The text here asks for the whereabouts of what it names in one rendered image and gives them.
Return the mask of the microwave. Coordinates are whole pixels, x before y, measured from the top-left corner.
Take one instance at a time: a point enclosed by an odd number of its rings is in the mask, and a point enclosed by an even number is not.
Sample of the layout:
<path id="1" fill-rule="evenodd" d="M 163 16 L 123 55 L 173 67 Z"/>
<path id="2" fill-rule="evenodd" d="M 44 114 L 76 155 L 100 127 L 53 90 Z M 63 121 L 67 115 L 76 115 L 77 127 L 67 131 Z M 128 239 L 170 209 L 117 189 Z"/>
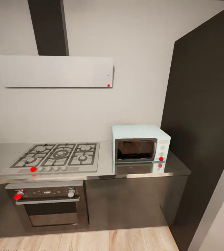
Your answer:
<path id="1" fill-rule="evenodd" d="M 156 125 L 111 126 L 114 162 L 165 161 L 170 141 Z"/>

